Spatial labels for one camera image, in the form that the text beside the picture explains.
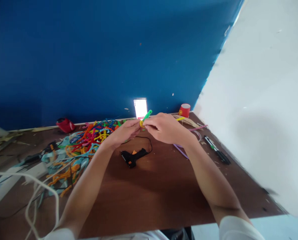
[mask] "left hand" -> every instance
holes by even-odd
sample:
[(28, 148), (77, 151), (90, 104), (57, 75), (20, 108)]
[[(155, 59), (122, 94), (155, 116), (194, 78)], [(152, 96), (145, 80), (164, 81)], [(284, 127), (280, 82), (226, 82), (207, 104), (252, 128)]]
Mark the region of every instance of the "left hand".
[(134, 139), (141, 130), (140, 119), (126, 121), (117, 130), (111, 133), (101, 145), (116, 149), (127, 140)]

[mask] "pile of pipe cleaners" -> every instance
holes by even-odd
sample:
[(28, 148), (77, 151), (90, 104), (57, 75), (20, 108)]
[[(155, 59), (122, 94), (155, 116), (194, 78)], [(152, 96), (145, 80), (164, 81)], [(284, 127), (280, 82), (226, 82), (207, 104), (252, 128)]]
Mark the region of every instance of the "pile of pipe cleaners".
[(52, 177), (48, 185), (63, 197), (77, 183), (100, 144), (120, 126), (121, 122), (115, 119), (86, 123), (82, 127), (85, 131), (66, 136), (55, 147), (50, 145), (52, 151), (44, 154), (41, 160), (48, 168), (47, 177), (56, 172), (58, 174)]

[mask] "person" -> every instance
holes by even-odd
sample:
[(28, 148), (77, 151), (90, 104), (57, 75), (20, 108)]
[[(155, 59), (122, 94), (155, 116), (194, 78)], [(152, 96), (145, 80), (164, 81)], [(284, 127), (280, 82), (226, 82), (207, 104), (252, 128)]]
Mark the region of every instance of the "person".
[[(139, 121), (138, 119), (126, 121), (103, 141), (73, 189), (57, 228), (46, 236), (46, 240), (78, 238), (98, 196), (102, 178), (113, 151), (126, 140), (135, 138), (141, 130)], [(143, 126), (155, 139), (184, 147), (199, 187), (219, 226), (221, 240), (264, 239), (253, 227), (228, 181), (203, 150), (195, 135), (176, 121), (172, 115), (165, 113), (146, 119)], [(101, 239), (168, 240), (159, 230)]]

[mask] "hand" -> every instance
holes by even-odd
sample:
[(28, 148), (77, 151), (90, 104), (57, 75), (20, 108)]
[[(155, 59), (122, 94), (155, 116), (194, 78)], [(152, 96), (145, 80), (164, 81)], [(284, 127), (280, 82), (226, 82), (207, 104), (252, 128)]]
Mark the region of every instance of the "hand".
[(134, 139), (140, 132), (140, 120), (132, 119), (126, 121), (117, 130), (111, 133), (101, 145), (116, 149), (127, 140)]
[(184, 146), (188, 142), (197, 140), (170, 114), (158, 113), (156, 116), (147, 118), (143, 125), (155, 139), (164, 143)]

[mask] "white sleeve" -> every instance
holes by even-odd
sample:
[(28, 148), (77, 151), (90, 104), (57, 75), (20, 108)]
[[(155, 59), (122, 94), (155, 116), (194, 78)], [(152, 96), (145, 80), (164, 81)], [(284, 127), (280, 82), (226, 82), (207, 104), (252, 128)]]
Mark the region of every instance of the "white sleeve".
[(265, 240), (254, 226), (235, 216), (226, 216), (220, 221), (219, 239)]
[(75, 240), (75, 237), (69, 228), (60, 228), (49, 233), (45, 240)]

